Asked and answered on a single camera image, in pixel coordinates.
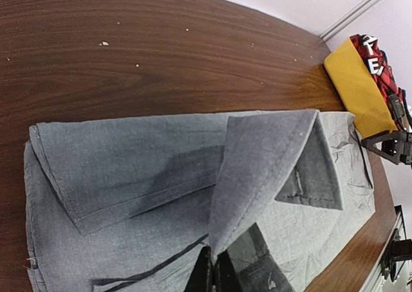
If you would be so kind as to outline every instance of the brown wooden surface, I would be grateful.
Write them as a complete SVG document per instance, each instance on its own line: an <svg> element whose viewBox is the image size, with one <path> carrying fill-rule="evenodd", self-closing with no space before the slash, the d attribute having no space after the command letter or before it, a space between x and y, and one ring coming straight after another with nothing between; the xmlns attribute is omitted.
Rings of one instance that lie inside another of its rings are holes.
<svg viewBox="0 0 412 292"><path fill-rule="evenodd" d="M23 183L30 125L342 110L321 65L328 53L314 35L220 0L0 0L0 291L30 291ZM377 212L309 291L358 291L389 235L393 203L382 164L372 161Z"/></svg>

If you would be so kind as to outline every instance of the yellow panel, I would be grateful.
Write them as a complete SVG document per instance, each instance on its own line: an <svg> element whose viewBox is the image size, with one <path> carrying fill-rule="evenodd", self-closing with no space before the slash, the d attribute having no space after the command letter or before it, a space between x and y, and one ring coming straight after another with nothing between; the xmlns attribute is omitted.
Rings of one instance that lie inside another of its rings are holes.
<svg viewBox="0 0 412 292"><path fill-rule="evenodd" d="M363 138L397 131L391 113L361 56L347 39L324 61L324 66L346 109L355 117Z"/></svg>

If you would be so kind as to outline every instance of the gray cloth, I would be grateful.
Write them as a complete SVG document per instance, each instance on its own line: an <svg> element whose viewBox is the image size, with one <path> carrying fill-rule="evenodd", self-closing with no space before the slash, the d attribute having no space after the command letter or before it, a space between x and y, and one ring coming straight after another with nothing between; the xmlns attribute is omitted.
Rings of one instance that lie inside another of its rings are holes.
<svg viewBox="0 0 412 292"><path fill-rule="evenodd" d="M297 134L289 136L292 141L285 140L284 132L290 134L290 128L297 127L295 122L304 130L297 128ZM259 128L249 126L253 123L260 123L260 131L252 132ZM265 124L279 130L265 132ZM244 126L249 134L239 131L238 126ZM233 138L238 132L245 139ZM253 134L259 137L257 143L251 143ZM305 145L310 145L307 158ZM312 110L151 116L32 127L24 173L32 263L28 272L33 288L47 292L103 292L126 283L119 291L181 291L170 287L185 285L194 265L192 258L201 248L196 242L213 225L209 216L214 214L211 204L217 197L212 198L215 185L219 187L227 175L233 180L227 183L227 190L234 193L231 197L237 196L235 190L239 188L253 192L253 188L244 186L245 178L241 176L247 170L259 173L259 169L253 169L264 168L267 152L271 160L276 149L290 156L282 170L289 174L279 174L284 181L278 183L274 179L277 174L273 174L273 192L265 193L273 203L308 208L296 204L310 205L306 198L290 200L288 196L309 194L333 200L315 206L342 208L333 157L325 145L319 112ZM240 171L239 178L233 178L227 169L228 164L233 167L229 155L237 154L239 146L246 147L244 153L250 160L245 159L244 164L250 167ZM314 149L323 150L322 154ZM310 154L326 173L323 176L328 177L322 179L321 187L312 186L310 176L301 179L306 177L302 169L313 164ZM299 160L303 159L306 164L300 165ZM324 188L324 184L333 186ZM274 201L275 198L295 204ZM239 220L238 215L234 214L239 226L247 229L253 224ZM282 220L272 219L275 225ZM216 238L219 233L211 231L211 235ZM230 240L221 243L230 245ZM196 246L185 252L192 244ZM136 280L136 274L150 273L182 252L185 254L166 267Z"/></svg>

